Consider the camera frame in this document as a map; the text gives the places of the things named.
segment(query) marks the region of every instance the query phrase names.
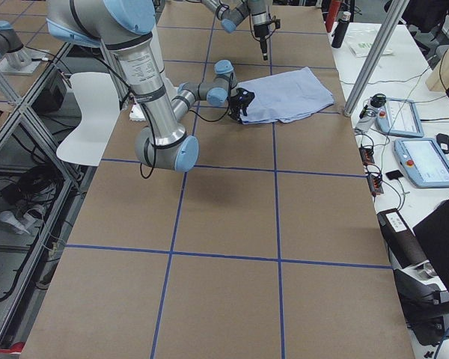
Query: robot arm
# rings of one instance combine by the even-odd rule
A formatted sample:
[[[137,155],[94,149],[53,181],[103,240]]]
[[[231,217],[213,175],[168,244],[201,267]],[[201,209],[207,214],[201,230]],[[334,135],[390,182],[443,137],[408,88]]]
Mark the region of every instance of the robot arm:
[[[224,103],[235,91],[233,67],[219,70],[213,83],[183,85],[171,103],[150,48],[155,26],[152,1],[48,0],[48,10],[53,36],[92,47],[103,42],[116,55],[135,101],[150,124],[135,143],[141,163],[181,172],[191,170],[198,159],[198,140],[186,134],[179,120],[200,99],[212,105]],[[237,103],[235,108],[244,106],[242,99]]]
[[[268,60],[269,26],[274,23],[275,29],[281,27],[281,20],[271,18],[266,0],[241,0],[241,3],[233,10],[221,0],[201,0],[210,9],[218,20],[222,22],[223,29],[231,33],[248,16],[253,23],[254,37],[260,43],[263,60]]]
[[[5,56],[8,64],[20,70],[31,63],[31,57],[9,22],[0,21],[0,59]]]

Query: black cylinder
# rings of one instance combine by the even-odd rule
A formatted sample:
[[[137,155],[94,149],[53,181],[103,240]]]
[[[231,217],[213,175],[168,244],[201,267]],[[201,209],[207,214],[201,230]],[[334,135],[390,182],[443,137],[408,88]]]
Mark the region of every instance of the black cylinder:
[[[343,17],[337,22],[337,26],[334,32],[334,38],[331,43],[331,46],[335,49],[339,49],[343,44],[344,36],[346,35],[346,31],[349,26],[350,15],[350,13],[345,11]]]

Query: white desk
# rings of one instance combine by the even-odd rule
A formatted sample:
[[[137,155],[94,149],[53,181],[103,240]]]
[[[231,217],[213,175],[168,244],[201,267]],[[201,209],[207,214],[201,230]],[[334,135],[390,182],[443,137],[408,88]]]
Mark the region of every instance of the white desk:
[[[350,31],[368,28],[379,29],[379,26],[376,24],[352,23],[349,24],[348,33]],[[383,93],[387,97],[393,98],[405,99],[409,97],[409,99],[416,102],[437,99],[444,95],[443,93],[427,90],[425,81],[431,74],[431,69],[428,69],[426,60],[419,52],[418,47],[415,45],[414,40],[404,25],[397,26],[393,36],[389,40],[388,47],[393,50],[393,54],[381,57],[370,78],[370,84],[377,81],[407,80],[411,77],[419,76],[424,71],[426,72],[421,78],[412,79],[407,82],[380,82],[375,85],[368,85],[364,90],[358,107],[352,113],[351,120],[353,125],[358,122],[358,115],[362,110],[361,104],[375,93]],[[346,39],[342,47],[333,49],[332,51],[335,57],[336,67],[339,71],[343,93],[347,98],[352,90],[352,85],[348,85],[347,83],[353,84],[355,82],[365,58],[357,58],[346,44]],[[418,103],[416,106],[419,116],[422,119],[449,117],[449,99],[447,97],[432,102]],[[423,128],[425,137],[434,138],[440,132],[449,135],[449,123],[444,123],[444,121],[423,123]],[[373,138],[375,144],[385,143],[384,135],[380,135],[374,131],[369,131],[367,134]],[[399,169],[398,162],[394,157],[392,144],[395,137],[389,136],[389,138],[391,139],[391,143],[386,147],[378,146],[374,149],[374,159],[383,173]],[[357,136],[356,139],[358,144],[360,144],[361,136]],[[370,144],[370,140],[364,138],[363,143]],[[401,192],[399,184],[396,181],[388,181],[386,178],[385,180],[386,182],[390,182],[399,193]],[[400,181],[403,184],[404,190],[409,192],[406,195],[404,207],[400,212],[411,228],[431,213],[439,203],[449,198],[449,188],[419,189],[414,187],[406,178]],[[376,213],[385,209],[396,208],[399,203],[397,194],[391,188],[384,185],[384,191],[384,194],[376,197]],[[436,348],[431,346],[420,346],[412,333],[411,335],[413,337],[412,344],[416,358],[422,358],[427,351],[436,350]],[[439,359],[449,359],[449,340],[446,340],[446,343],[442,346],[442,350],[439,352]]]

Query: label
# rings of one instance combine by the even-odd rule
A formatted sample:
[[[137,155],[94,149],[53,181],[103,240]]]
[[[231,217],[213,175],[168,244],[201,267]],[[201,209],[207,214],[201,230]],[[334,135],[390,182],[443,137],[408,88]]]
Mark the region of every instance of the label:
[[[403,220],[396,212],[388,213],[386,217],[388,218],[391,226],[394,228],[394,232],[403,232],[404,230],[407,230],[407,227],[403,223]]]
[[[146,54],[131,61],[122,61],[120,64],[125,72],[126,79],[131,85],[141,85],[158,75],[150,54]]]

